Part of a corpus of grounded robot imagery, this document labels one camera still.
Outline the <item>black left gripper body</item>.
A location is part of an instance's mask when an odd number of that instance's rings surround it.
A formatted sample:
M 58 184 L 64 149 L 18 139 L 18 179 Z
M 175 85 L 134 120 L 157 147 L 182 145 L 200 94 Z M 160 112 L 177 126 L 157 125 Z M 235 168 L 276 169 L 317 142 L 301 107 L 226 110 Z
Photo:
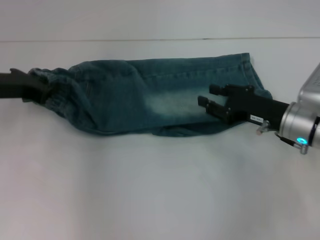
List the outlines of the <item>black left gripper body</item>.
M 25 98 L 33 92 L 33 80 L 18 69 L 11 68 L 10 73 L 0 74 L 0 98 Z

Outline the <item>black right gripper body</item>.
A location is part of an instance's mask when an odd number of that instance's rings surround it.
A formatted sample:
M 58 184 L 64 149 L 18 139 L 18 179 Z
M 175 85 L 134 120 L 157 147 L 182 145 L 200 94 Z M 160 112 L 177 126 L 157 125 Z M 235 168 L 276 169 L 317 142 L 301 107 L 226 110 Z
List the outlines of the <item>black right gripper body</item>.
M 253 115 L 268 121 L 270 128 L 279 128 L 283 115 L 289 107 L 288 103 L 256 95 L 255 88 L 250 85 L 227 85 L 225 91 L 227 93 L 225 120 L 229 124 L 242 121 L 257 123 L 257 120 L 250 119 Z

